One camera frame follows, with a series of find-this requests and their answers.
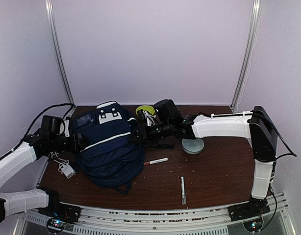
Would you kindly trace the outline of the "right aluminium corner post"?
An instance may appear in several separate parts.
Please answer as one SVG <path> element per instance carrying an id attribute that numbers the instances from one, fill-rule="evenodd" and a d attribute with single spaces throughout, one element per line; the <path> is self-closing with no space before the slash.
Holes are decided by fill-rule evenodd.
<path id="1" fill-rule="evenodd" d="M 242 95 L 245 89 L 246 81 L 251 67 L 251 55 L 256 44 L 258 34 L 258 25 L 261 11 L 261 0 L 254 0 L 252 4 L 251 20 L 248 32 L 246 48 L 242 60 L 242 65 L 238 77 L 238 82 L 231 102 L 231 109 L 233 112 L 238 111 L 238 106 L 241 102 Z"/>

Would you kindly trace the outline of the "white green marker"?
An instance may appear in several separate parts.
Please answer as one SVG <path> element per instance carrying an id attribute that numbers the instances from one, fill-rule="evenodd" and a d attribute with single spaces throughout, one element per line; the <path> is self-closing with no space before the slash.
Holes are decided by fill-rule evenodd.
<path id="1" fill-rule="evenodd" d="M 183 176 L 180 177 L 180 181 L 181 181 L 181 202 L 183 205 L 186 205 L 185 181 Z"/>

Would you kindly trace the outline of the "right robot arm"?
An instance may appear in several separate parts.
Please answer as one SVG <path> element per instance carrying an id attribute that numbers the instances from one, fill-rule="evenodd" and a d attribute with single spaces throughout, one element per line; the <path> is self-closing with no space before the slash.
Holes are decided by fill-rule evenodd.
<path id="1" fill-rule="evenodd" d="M 131 135 L 131 141 L 141 144 L 156 143 L 166 137 L 204 139 L 207 137 L 239 137 L 249 139 L 255 162 L 253 185 L 248 202 L 228 208 L 232 221 L 262 216 L 270 212 L 267 194 L 275 175 L 277 142 L 282 141 L 288 156 L 297 155 L 288 146 L 266 110 L 255 106 L 250 111 L 231 114 L 187 115 L 183 117 L 171 99 L 153 105 L 157 119 L 148 118 L 147 111 L 136 111 L 142 118 Z"/>

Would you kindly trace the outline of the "pale blue ceramic bowl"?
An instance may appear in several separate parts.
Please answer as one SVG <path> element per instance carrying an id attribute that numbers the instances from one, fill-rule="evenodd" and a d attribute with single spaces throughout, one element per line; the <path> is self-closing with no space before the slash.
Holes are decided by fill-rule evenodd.
<path id="1" fill-rule="evenodd" d="M 197 155 L 204 149 L 204 142 L 200 138 L 195 140 L 183 139 L 181 145 L 183 150 L 190 155 Z"/>

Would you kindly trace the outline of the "aluminium front rail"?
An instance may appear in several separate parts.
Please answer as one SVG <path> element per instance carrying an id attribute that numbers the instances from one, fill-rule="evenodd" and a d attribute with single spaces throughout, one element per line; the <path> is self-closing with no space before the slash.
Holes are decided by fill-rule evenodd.
<path id="1" fill-rule="evenodd" d="M 62 235 L 251 235 L 246 227 L 263 219 L 261 235 L 296 235 L 297 229 L 283 193 L 267 198 L 271 209 L 258 217 L 233 221 L 228 206 L 138 211 L 82 206 L 78 221 Z"/>

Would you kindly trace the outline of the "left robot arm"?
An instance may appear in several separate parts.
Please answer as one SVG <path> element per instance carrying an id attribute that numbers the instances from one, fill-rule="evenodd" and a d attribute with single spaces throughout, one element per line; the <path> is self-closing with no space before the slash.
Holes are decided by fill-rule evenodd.
<path id="1" fill-rule="evenodd" d="M 86 147 L 88 141 L 82 134 L 75 133 L 69 117 L 45 114 L 63 106 L 63 103 L 51 105 L 39 113 L 34 121 L 42 119 L 40 128 L 34 134 L 27 130 L 23 138 L 0 157 L 0 189 L 24 167 L 43 156 L 52 152 L 79 152 Z M 12 193 L 0 190 L 0 223 L 10 215 L 32 209 L 66 223 L 76 223 L 80 216 L 80 207 L 61 203 L 59 193 L 48 187 Z"/>

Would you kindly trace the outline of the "navy blue student backpack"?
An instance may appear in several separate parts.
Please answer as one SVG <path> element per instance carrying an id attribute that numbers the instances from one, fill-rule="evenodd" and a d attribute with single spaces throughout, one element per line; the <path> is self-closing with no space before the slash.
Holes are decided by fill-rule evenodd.
<path id="1" fill-rule="evenodd" d="M 99 188 L 126 194 L 131 181 L 142 172 L 145 148 L 130 141 L 136 127 L 132 112 L 116 101 L 74 117 L 73 133 L 88 140 L 88 146 L 76 152 L 76 164 Z"/>

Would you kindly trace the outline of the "left aluminium corner post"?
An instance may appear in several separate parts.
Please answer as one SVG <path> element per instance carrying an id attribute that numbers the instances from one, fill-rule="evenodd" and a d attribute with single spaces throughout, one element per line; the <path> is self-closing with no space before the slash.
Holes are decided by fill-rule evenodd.
<path id="1" fill-rule="evenodd" d="M 71 103 L 74 103 L 74 98 L 68 82 L 66 70 L 64 67 L 63 57 L 60 50 L 59 39 L 58 39 L 58 34 L 57 34 L 56 24 L 55 24 L 54 11 L 53 11 L 53 2 L 51 0 L 45 0 L 45 7 L 46 7 L 46 13 L 49 22 L 52 42 L 54 46 L 55 58 L 59 69 L 60 78 L 63 83 L 63 88 L 67 96 L 67 99 Z"/>

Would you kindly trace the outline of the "white red marker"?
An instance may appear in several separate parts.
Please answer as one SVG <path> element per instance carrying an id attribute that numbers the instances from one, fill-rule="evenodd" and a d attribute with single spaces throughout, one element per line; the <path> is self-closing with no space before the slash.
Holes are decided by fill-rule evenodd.
<path id="1" fill-rule="evenodd" d="M 146 166 L 146 165 L 158 164 L 158 163 L 162 163 L 162 162 L 166 162 L 166 161 L 168 161 L 168 158 L 161 158 L 161 159 L 144 162 L 143 165 Z"/>

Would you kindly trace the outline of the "aluminium corner post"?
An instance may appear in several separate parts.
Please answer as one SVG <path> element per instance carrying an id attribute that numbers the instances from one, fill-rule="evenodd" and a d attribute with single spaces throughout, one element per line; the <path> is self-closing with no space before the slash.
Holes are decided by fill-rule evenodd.
<path id="1" fill-rule="evenodd" d="M 251 20 L 248 32 L 246 48 L 242 60 L 242 65 L 238 77 L 238 82 L 231 102 L 231 109 L 233 112 L 238 111 L 238 106 L 241 102 L 242 95 L 245 89 L 246 81 L 251 67 L 251 55 L 256 44 L 258 34 L 258 25 L 261 11 L 261 0 L 254 0 L 252 4 Z"/>
<path id="2" fill-rule="evenodd" d="M 67 99 L 71 103 L 74 103 L 74 98 L 68 82 L 66 70 L 64 67 L 63 57 L 60 50 L 59 39 L 58 39 L 58 34 L 57 34 L 56 24 L 55 24 L 54 11 L 53 11 L 53 2 L 51 0 L 45 0 L 45 7 L 46 7 L 46 13 L 49 22 L 52 42 L 54 46 L 55 58 L 59 69 L 60 78 L 63 83 L 63 88 L 67 96 Z"/>

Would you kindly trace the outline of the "lime green bowl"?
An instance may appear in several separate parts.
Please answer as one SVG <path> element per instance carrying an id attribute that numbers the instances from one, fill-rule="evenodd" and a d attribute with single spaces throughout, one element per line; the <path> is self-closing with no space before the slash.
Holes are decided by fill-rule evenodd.
<path id="1" fill-rule="evenodd" d="M 144 119 L 146 117 L 144 112 L 146 112 L 147 115 L 155 116 L 155 109 L 150 105 L 141 105 L 135 110 L 135 113 L 139 119 Z"/>

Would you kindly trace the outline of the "white charger with cable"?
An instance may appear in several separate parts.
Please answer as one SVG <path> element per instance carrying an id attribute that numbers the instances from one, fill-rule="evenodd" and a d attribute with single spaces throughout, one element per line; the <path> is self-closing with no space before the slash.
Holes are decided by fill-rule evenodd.
<path id="1" fill-rule="evenodd" d="M 60 158 L 58 152 L 51 152 L 50 157 L 53 161 L 58 164 L 58 171 L 65 175 L 67 179 L 75 176 L 75 170 L 71 167 L 69 160 L 64 160 Z"/>

